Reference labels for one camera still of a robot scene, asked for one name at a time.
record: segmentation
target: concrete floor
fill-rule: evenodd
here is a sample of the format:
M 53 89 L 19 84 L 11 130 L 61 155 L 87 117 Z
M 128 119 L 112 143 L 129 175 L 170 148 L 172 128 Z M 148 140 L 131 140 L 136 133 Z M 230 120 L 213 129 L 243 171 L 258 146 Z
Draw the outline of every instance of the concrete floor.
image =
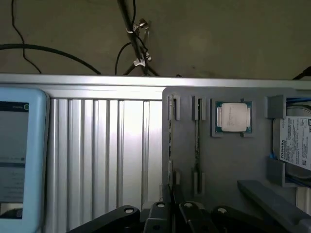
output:
M 20 42 L 10 2 L 0 1 L 1 44 Z M 116 0 L 16 2 L 16 25 L 27 43 L 76 55 L 104 75 L 114 73 L 117 53 L 128 42 Z M 311 65 L 310 11 L 310 0 L 137 0 L 137 19 L 152 21 L 151 65 L 162 76 L 291 79 Z M 27 54 L 46 74 L 93 74 L 67 58 Z M 133 60 L 128 47 L 119 72 Z M 5 50 L 0 72 L 36 70 L 21 50 Z

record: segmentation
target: sticker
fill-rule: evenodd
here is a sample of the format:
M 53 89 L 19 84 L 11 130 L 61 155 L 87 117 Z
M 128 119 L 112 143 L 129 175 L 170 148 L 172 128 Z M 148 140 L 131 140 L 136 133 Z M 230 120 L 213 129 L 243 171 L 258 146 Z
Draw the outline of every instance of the sticker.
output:
M 280 121 L 280 160 L 311 170 L 311 117 L 287 116 Z

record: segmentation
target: hard drive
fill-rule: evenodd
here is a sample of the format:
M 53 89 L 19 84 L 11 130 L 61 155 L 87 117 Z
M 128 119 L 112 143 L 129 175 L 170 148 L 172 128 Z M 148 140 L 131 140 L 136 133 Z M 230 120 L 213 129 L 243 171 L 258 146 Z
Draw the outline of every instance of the hard drive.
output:
M 311 102 L 297 102 L 287 105 L 287 116 L 311 117 Z M 273 121 L 273 153 L 280 156 L 280 119 Z M 286 163 L 286 174 L 301 180 L 311 179 L 311 171 Z

